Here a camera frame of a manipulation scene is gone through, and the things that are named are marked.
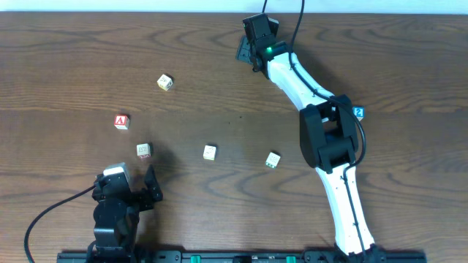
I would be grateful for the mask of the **red letter A block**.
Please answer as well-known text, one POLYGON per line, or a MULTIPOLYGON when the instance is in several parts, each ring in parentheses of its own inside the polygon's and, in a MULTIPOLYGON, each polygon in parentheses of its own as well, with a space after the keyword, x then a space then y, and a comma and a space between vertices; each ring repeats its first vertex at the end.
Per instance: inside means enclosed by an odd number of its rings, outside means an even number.
POLYGON ((114 118, 113 125, 117 129, 128 130, 129 129, 129 117, 127 115, 116 115, 114 118))

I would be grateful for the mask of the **blue number 2 block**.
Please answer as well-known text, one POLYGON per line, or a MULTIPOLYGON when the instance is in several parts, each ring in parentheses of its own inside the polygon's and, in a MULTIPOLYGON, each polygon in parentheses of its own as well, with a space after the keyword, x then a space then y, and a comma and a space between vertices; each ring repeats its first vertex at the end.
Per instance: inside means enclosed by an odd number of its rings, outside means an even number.
POLYGON ((365 108, 364 107, 353 107, 353 113, 355 117, 359 120, 362 121, 365 117, 365 108))

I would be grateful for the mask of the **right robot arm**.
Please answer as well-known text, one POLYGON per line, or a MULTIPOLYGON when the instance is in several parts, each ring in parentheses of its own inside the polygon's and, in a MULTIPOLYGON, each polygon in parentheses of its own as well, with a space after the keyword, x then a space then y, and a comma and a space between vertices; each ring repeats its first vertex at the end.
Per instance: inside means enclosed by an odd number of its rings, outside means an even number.
POLYGON ((352 102, 324 89, 301 66, 285 42, 261 44, 242 37, 236 58, 277 85, 299 112, 300 147, 320 176, 335 224, 337 248, 348 258, 369 262, 374 238, 366 225, 356 167, 365 154, 366 135, 352 102))

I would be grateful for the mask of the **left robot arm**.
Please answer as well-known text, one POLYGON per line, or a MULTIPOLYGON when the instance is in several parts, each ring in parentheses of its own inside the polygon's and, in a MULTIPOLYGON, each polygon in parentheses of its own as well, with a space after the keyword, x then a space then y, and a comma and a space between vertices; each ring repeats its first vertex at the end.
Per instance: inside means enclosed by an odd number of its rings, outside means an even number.
POLYGON ((87 262, 141 262, 146 253, 135 247, 140 213, 163 199, 154 168, 144 176, 145 188, 133 191, 125 163, 107 167, 94 181, 97 201, 93 217, 95 241, 86 253, 87 262))

